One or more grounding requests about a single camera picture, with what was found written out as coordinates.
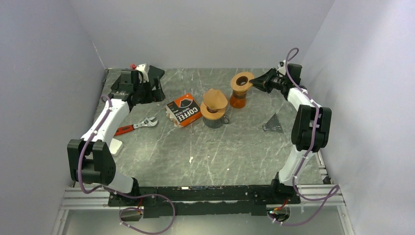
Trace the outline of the grey glass pitcher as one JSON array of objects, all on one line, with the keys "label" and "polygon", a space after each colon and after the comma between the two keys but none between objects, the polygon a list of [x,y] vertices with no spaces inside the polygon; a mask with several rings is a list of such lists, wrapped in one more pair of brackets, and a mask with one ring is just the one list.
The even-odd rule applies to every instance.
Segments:
[{"label": "grey glass pitcher", "polygon": [[229,124],[229,122],[230,120],[226,115],[220,117],[219,119],[208,119],[206,117],[203,117],[203,123],[211,129],[220,128],[225,124]]}]

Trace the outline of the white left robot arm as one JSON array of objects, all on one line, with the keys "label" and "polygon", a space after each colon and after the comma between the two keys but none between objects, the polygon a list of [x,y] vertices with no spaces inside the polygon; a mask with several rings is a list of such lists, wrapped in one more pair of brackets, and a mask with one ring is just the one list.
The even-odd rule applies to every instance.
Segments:
[{"label": "white left robot arm", "polygon": [[105,188],[121,195],[129,206],[140,201],[137,179],[117,170],[110,144],[136,105],[165,99],[161,86],[164,74],[164,70],[147,64],[121,70],[110,92],[100,98],[105,105],[98,119],[81,138],[69,141],[70,176],[85,194]]}]

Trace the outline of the wooden dripper ring holder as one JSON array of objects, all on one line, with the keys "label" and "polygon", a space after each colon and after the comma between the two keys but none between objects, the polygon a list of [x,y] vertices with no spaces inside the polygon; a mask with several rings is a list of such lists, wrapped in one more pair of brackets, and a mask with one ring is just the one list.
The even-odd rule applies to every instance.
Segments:
[{"label": "wooden dripper ring holder", "polygon": [[204,102],[200,105],[201,114],[204,118],[209,120],[219,120],[225,115],[226,108],[211,109]]}]

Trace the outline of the brown paper coffee filter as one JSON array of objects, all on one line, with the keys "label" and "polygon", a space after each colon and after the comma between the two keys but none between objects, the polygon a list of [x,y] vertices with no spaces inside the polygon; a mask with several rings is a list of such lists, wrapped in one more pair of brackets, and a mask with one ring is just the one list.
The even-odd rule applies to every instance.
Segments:
[{"label": "brown paper coffee filter", "polygon": [[211,109],[222,109],[228,105],[228,99],[218,89],[209,89],[203,95],[203,102]]}]

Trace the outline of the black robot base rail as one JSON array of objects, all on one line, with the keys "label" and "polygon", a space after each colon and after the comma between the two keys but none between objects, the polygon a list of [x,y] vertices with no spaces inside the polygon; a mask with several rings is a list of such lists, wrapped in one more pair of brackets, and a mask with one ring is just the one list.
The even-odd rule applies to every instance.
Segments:
[{"label": "black robot base rail", "polygon": [[143,206],[144,218],[184,215],[250,214],[265,216],[272,205],[299,204],[292,187],[270,185],[141,187],[145,198],[130,199],[110,193],[110,207]]}]

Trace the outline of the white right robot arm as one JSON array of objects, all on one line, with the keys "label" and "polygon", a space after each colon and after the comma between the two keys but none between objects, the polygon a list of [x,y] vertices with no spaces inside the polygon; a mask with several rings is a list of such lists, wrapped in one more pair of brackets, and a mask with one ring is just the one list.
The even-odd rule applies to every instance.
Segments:
[{"label": "white right robot arm", "polygon": [[279,183],[292,187],[301,169],[329,139],[332,111],[319,105],[300,85],[302,66],[281,62],[265,74],[250,81],[253,87],[270,93],[278,90],[295,108],[297,114],[291,131],[292,150],[278,173]]}]

